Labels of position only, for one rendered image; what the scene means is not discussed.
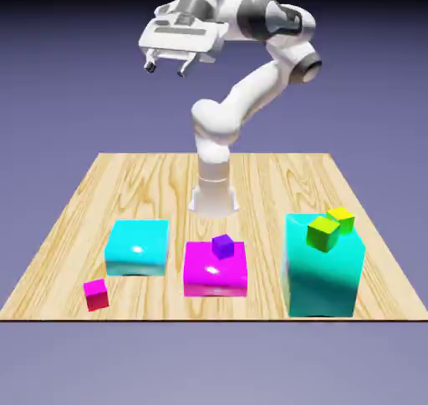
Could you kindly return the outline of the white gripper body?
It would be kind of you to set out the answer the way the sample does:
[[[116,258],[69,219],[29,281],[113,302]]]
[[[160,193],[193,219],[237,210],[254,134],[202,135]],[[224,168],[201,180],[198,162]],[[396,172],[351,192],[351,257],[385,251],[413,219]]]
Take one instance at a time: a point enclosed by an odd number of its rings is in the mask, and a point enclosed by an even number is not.
[[[154,51],[154,58],[187,60],[195,53],[200,62],[214,63],[228,28],[227,23],[197,18],[154,18],[141,34],[139,47],[144,53]]]

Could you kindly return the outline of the small purple cube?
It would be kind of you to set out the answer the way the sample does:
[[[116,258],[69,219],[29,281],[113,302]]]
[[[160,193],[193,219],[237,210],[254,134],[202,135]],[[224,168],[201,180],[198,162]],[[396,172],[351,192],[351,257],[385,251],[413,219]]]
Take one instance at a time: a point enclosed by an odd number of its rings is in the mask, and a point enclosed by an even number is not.
[[[234,256],[235,242],[228,234],[218,235],[211,239],[212,253],[219,259]]]

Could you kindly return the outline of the small green cube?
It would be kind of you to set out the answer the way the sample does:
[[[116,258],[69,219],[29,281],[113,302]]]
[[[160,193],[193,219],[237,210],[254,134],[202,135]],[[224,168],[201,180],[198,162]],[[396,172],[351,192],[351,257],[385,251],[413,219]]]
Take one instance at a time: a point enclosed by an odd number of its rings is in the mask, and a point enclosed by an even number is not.
[[[337,244],[340,235],[340,223],[326,217],[319,216],[308,224],[306,243],[327,253]]]

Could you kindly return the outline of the small yellow cube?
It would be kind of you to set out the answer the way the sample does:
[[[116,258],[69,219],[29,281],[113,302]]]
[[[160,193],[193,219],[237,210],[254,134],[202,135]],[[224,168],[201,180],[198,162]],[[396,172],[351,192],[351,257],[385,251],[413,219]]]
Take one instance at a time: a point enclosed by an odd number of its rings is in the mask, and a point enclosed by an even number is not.
[[[340,234],[350,234],[354,228],[354,215],[344,207],[330,209],[326,216],[339,223]]]

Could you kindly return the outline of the small pink cube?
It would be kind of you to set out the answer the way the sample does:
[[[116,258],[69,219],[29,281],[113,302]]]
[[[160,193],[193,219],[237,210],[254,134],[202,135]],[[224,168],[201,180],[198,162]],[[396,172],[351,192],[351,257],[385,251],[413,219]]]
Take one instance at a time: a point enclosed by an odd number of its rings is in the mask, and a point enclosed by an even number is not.
[[[96,311],[110,305],[104,279],[85,282],[83,288],[88,311]]]

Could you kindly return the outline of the large cyan box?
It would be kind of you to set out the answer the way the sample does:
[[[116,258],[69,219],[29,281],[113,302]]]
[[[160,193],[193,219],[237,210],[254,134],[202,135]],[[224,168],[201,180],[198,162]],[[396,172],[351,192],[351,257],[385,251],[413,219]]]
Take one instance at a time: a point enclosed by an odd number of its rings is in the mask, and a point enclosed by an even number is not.
[[[108,276],[164,276],[168,220],[117,220],[104,248]]]

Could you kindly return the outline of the large magenta box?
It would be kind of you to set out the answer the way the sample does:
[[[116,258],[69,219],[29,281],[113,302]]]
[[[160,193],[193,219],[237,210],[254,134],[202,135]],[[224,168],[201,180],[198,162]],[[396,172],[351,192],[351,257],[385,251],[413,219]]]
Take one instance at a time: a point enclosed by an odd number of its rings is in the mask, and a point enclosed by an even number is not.
[[[246,297],[245,244],[234,244],[234,255],[219,259],[209,241],[188,241],[183,266],[184,297]]]

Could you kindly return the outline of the large teal box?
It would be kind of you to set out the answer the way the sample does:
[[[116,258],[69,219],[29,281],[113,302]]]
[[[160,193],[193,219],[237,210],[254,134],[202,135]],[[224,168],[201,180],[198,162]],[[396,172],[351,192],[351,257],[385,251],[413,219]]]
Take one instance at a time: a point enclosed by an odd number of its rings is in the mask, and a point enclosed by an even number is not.
[[[332,250],[307,244],[319,213],[285,215],[281,284],[290,317],[351,317],[365,258],[357,230],[341,234]]]

